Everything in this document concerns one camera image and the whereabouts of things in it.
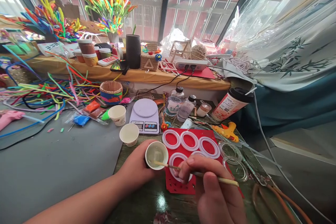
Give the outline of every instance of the calculator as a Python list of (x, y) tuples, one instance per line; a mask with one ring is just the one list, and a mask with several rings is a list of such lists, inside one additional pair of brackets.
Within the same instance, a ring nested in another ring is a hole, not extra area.
[(116, 60), (118, 60), (118, 56), (115, 56), (113, 55), (112, 57), (108, 57), (108, 58), (105, 58), (105, 59), (101, 59), (98, 61), (98, 65), (101, 65), (103, 67), (106, 67), (108, 65), (111, 65), (113, 64), (113, 62), (115, 62)]

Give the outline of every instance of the glue gun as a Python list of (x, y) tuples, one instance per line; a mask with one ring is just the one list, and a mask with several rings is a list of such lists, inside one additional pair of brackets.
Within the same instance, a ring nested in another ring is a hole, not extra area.
[(239, 142), (239, 138), (233, 133), (236, 129), (236, 124), (234, 122), (229, 122), (229, 127), (222, 124), (222, 128), (214, 125), (212, 126), (212, 129), (233, 142)]
[(0, 131), (3, 130), (12, 121), (19, 120), (22, 117), (26, 117), (26, 118), (38, 121), (40, 123), (44, 123), (44, 121), (39, 120), (39, 119), (34, 118), (34, 117), (30, 117), (30, 116), (26, 115), (24, 112), (9, 110), (5, 114), (3, 114), (0, 118)]

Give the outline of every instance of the paintbrush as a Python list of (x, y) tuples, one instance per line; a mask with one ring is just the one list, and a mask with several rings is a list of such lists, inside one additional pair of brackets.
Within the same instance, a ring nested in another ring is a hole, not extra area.
[[(154, 163), (157, 164), (157, 165), (161, 165), (161, 166), (165, 166), (165, 167), (173, 168), (173, 169), (175, 169), (175, 170), (181, 170), (180, 167), (177, 167), (177, 166), (171, 166), (171, 165), (169, 165), (169, 164), (164, 164), (164, 163), (158, 162), (158, 161), (156, 161), (156, 160), (154, 160)], [(194, 175), (197, 176), (197, 177), (203, 177), (203, 176), (204, 176), (204, 173), (202, 173), (202, 172), (198, 172), (198, 171), (194, 171), (194, 172), (192, 172), (192, 174), (194, 174)], [(229, 179), (226, 179), (226, 178), (218, 177), (218, 181), (221, 182), (221, 183), (223, 183), (223, 184), (230, 184), (230, 185), (234, 185), (234, 186), (239, 187), (238, 182), (233, 181), (233, 180), (229, 180)]]

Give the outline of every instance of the digital kitchen scale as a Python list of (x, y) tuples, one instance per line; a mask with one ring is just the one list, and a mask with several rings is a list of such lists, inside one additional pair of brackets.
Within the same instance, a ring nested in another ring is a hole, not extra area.
[(159, 133), (159, 112), (158, 106), (151, 99), (140, 99), (133, 105), (129, 123), (138, 126), (139, 134)]

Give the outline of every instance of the pink glue gun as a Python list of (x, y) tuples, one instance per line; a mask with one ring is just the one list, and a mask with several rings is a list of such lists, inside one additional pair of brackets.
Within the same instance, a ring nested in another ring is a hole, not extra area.
[(24, 112), (9, 110), (5, 114), (3, 114), (0, 118), (0, 131), (3, 130), (12, 121), (19, 120), (22, 117), (26, 117), (28, 119), (32, 119), (32, 120), (38, 121), (40, 123), (44, 123), (44, 121), (39, 120), (39, 119), (34, 118), (34, 117), (30, 117), (30, 116), (26, 115)]

